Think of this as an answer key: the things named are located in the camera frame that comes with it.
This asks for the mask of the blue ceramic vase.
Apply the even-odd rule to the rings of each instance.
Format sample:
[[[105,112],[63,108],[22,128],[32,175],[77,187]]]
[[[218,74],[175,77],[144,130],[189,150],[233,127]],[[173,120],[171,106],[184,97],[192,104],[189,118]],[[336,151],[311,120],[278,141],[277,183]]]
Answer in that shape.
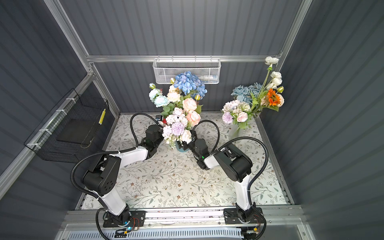
[[[190,149],[188,148],[187,145],[182,145],[180,142],[176,141],[176,148],[179,152],[185,153],[189,151]]]

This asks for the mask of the mixed pastel flower bunch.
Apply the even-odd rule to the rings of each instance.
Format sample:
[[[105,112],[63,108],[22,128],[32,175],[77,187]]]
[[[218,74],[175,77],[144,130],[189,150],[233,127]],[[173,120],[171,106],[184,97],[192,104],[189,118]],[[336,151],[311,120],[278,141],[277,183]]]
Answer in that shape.
[[[176,147],[176,141],[182,145],[192,141],[191,123],[187,120],[185,111],[174,108],[173,113],[166,118],[167,124],[163,126],[163,138],[171,149]]]

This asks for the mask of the clear ribbed glass vase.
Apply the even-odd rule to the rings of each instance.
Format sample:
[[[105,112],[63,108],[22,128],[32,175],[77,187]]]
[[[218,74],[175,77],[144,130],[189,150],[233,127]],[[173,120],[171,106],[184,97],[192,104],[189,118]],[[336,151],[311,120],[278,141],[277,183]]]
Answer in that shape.
[[[244,129],[240,128],[239,125],[231,125],[230,131],[229,131],[229,139],[235,139],[238,137],[241,137],[243,135]]]

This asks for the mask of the pale blue white flower stem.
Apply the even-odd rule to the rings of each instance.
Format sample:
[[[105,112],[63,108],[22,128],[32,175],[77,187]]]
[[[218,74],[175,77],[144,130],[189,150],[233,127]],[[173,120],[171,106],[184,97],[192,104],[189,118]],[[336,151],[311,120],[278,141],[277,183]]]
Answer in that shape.
[[[163,117],[167,117],[171,110],[169,107],[169,104],[171,103],[170,100],[163,95],[163,91],[158,89],[154,83],[150,83],[149,87],[151,89],[149,92],[149,98],[151,102],[155,105],[156,108],[162,108],[163,111],[161,112],[161,115]]]

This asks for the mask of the blue hydrangea flower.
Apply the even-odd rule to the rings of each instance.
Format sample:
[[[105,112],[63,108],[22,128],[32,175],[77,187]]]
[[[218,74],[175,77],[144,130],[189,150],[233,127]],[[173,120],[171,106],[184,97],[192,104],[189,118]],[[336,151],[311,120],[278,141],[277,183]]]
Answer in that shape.
[[[189,71],[176,75],[174,79],[173,86],[181,90],[185,96],[190,95],[195,100],[202,100],[208,92],[205,84],[198,76]]]

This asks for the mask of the blue rose bouquet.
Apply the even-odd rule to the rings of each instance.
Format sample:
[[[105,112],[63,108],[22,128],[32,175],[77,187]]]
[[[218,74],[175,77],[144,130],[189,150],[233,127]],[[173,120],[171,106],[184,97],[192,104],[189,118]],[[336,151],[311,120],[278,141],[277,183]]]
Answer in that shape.
[[[235,100],[239,100],[240,102],[245,102],[249,105],[252,105],[252,94],[256,97],[261,88],[262,85],[259,83],[254,83],[248,87],[240,85],[233,89],[231,96],[233,96]]]

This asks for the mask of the peach rose stem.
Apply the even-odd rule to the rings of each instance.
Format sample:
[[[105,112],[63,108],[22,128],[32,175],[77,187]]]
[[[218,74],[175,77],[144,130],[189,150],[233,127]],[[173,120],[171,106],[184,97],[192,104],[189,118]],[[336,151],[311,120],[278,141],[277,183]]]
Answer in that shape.
[[[280,108],[280,107],[282,107],[283,104],[285,103],[285,99],[283,98],[283,96],[282,96],[279,92],[277,92],[277,91],[275,91],[275,92],[276,92],[276,93],[279,95],[279,97],[281,98],[281,103],[280,103],[280,105],[279,105],[279,108]],[[261,98],[261,106],[263,106],[263,107],[267,107],[267,106],[266,106],[266,103],[267,103],[266,95],[265,95],[264,97]]]

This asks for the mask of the orange gerbera flower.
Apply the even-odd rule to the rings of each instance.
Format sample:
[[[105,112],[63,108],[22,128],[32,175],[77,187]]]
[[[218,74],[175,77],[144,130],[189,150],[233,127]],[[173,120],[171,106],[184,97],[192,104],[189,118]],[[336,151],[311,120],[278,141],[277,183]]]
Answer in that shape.
[[[268,90],[268,93],[266,95],[266,100],[267,100],[266,106],[269,109],[274,110],[276,112],[279,111],[279,105],[281,103],[281,98],[275,92],[275,90],[273,90],[273,89]]]

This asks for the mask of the white ranunculus stem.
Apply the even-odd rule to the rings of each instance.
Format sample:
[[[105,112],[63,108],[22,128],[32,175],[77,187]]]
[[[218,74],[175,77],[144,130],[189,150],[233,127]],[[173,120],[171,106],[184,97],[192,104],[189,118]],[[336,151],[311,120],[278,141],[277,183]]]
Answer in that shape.
[[[280,72],[274,71],[275,66],[278,64],[279,59],[275,57],[266,57],[265,58],[265,64],[268,66],[267,68],[267,75],[265,77],[265,80],[262,84],[262,88],[258,95],[255,97],[252,94],[252,112],[256,113],[257,111],[262,111],[264,108],[269,109],[268,107],[261,106],[261,98],[264,97],[267,93],[267,90],[274,89],[275,91],[279,92],[280,94],[284,90],[284,88],[281,86],[283,80],[282,80],[282,74]]]

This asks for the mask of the cream rose stem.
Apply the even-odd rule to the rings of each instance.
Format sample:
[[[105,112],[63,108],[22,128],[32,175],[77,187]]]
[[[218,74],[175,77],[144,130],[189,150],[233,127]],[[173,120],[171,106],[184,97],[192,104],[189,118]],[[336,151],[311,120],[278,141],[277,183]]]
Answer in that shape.
[[[169,87],[167,98],[172,103],[178,103],[181,101],[181,94],[180,94],[180,90],[173,85],[174,82],[175,82],[175,79],[171,78],[171,85]]]

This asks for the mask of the pink peony stem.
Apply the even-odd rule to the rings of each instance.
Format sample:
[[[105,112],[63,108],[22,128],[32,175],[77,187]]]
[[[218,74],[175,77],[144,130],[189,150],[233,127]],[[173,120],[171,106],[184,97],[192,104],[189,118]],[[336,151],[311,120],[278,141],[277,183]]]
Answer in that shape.
[[[201,116],[196,111],[198,108],[197,102],[192,98],[187,98],[183,100],[183,109],[187,113],[187,120],[191,123],[191,126],[196,126],[200,120]]]

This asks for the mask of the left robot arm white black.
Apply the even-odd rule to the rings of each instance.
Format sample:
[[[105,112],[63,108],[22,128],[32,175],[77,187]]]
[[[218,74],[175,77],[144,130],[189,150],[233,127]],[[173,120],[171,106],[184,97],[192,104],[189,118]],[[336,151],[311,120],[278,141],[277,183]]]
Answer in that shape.
[[[130,208],[116,187],[120,169],[150,159],[164,139],[162,132],[161,126],[150,125],[146,130],[146,137],[137,147],[116,154],[94,156],[96,163],[85,173],[82,183],[96,195],[95,198],[107,211],[108,220],[113,222],[113,226],[125,227],[134,223]]]

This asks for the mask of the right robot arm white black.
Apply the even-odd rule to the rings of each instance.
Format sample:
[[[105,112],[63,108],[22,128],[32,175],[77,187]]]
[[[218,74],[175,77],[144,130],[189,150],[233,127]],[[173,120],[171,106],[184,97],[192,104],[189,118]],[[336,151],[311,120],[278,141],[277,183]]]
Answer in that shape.
[[[253,215],[253,202],[249,188],[253,163],[244,152],[233,144],[237,140],[240,138],[225,143],[212,153],[208,151],[208,145],[204,139],[194,140],[187,146],[203,170],[221,167],[227,177],[235,182],[237,215],[242,223],[248,223]]]

